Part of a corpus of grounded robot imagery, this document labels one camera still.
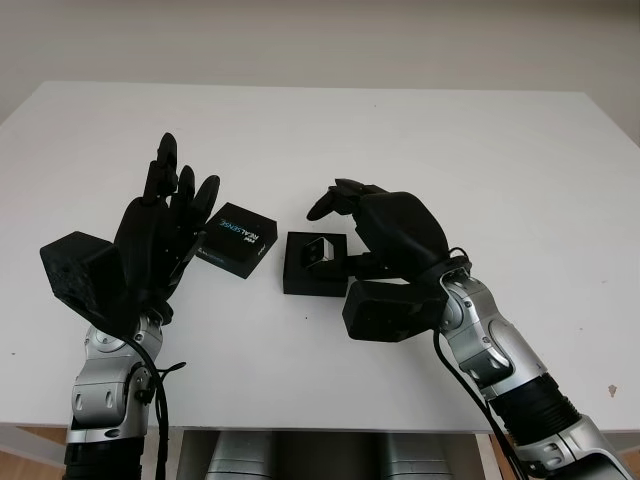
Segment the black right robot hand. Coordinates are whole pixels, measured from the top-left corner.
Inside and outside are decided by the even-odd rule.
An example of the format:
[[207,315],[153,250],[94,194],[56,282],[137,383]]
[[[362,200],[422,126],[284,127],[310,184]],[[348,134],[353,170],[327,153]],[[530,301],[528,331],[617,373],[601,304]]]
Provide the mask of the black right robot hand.
[[345,268],[358,280],[401,278],[413,283],[450,258],[439,222],[408,192],[337,179],[311,207],[307,219],[317,221],[332,212],[351,216],[369,249],[346,261]]

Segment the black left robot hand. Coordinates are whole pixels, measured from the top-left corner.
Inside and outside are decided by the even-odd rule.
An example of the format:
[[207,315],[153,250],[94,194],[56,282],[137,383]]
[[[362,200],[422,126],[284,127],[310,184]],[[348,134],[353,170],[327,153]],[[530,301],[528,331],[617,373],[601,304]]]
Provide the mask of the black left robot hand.
[[141,196],[125,210],[115,236],[127,288],[137,302],[166,304],[206,237],[220,177],[195,185],[193,169],[178,167],[175,137],[167,132],[148,167]]

